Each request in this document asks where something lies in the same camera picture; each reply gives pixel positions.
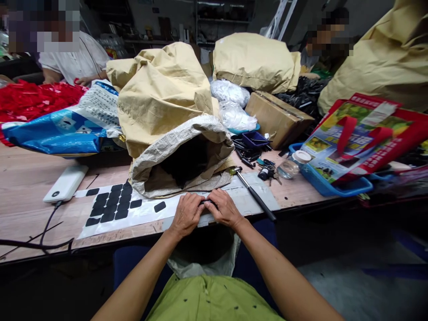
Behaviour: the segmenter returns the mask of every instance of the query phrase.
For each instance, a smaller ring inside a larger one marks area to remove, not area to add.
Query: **white shirt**
[[[80,31],[78,52],[41,52],[42,68],[60,73],[74,85],[76,78],[90,77],[106,69],[110,60],[104,48],[90,35]]]

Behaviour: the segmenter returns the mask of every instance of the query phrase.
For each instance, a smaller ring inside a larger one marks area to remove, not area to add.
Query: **hand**
[[[55,79],[52,77],[45,77],[45,81],[43,82],[43,85],[53,85],[55,83]]]
[[[180,197],[173,223],[169,228],[179,239],[188,236],[198,225],[201,213],[205,208],[203,204],[199,204],[204,199],[203,196],[191,193]]]
[[[81,86],[87,86],[92,82],[92,77],[82,77],[79,80],[76,80],[76,84]]]
[[[244,220],[244,217],[236,208],[235,203],[233,203],[230,195],[222,189],[214,189],[206,198],[207,200],[213,201],[214,204],[210,202],[205,202],[205,207],[211,212],[215,220],[221,224],[224,224],[232,229]]]

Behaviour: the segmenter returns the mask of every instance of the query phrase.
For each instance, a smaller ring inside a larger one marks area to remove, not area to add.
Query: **bottle cap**
[[[301,150],[295,151],[292,156],[296,161],[302,164],[307,164],[312,159],[312,157],[307,152]]]

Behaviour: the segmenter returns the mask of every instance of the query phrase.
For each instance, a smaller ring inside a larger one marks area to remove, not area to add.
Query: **blue plastic bag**
[[[122,150],[113,141],[118,135],[110,134],[120,130],[117,98],[108,81],[94,80],[77,105],[28,123],[4,123],[2,131],[16,146],[66,158]]]

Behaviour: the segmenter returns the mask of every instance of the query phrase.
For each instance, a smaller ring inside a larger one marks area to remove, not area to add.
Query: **plastic bottle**
[[[278,174],[285,179],[292,179],[299,171],[300,167],[311,161],[311,156],[305,151],[295,151],[281,165],[278,166]]]

